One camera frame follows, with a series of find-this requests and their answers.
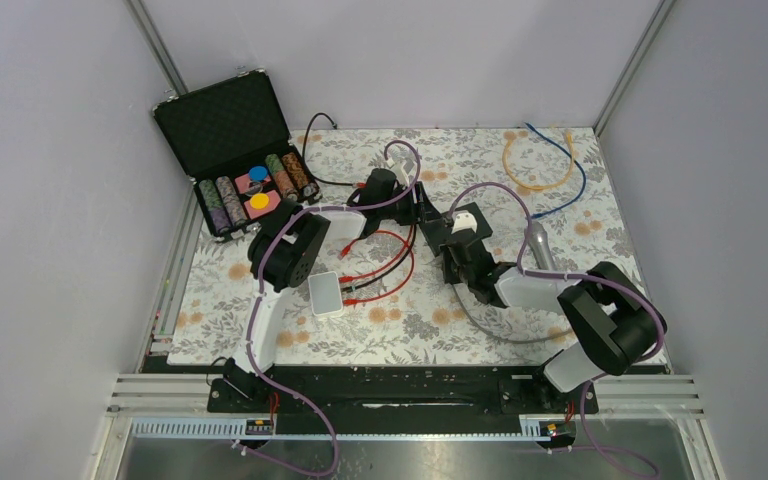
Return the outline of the black network switch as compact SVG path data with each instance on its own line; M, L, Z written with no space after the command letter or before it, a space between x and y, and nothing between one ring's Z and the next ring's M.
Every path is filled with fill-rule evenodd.
M469 211L478 221L477 234L480 238L488 238L493 234L493 230L487 222L485 216L480 211L478 205L474 202L468 203L465 206L458 207L456 211ZM441 254L441 246L447 241L451 233L451 225L446 220L446 225L424 225L420 226L420 230L425 238L426 243L431 249L434 257L439 257Z

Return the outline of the silver microphone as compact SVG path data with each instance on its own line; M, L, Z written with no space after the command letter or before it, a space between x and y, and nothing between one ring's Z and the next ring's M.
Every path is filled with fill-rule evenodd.
M541 270L555 271L556 263L548 242L548 232L537 221L531 224L531 233L527 244L532 251L537 266Z

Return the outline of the white router box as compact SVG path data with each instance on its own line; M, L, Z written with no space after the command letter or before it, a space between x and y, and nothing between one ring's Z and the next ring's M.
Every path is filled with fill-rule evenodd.
M310 306L314 317L340 316L344 311L339 277L334 271L311 275L307 279Z

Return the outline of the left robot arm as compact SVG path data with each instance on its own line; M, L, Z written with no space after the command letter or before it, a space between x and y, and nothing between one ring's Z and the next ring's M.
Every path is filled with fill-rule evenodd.
M256 411L269 401L274 387L266 372L275 363L288 295L307 281L322 245L332 239L365 239L383 220L429 237L442 215L421 181L404 183L395 172L377 168L341 204L303 207L283 200L267 216L248 250L255 279L249 320L222 373L242 408Z

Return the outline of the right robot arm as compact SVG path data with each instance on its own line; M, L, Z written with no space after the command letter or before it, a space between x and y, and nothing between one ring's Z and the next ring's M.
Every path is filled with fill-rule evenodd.
M465 284L480 303L566 318L577 342L541 366L533 396L543 410L561 410L575 388L620 376L663 346L665 320L613 263L602 261L585 273L522 270L495 261L479 240L450 241L441 252L445 281Z

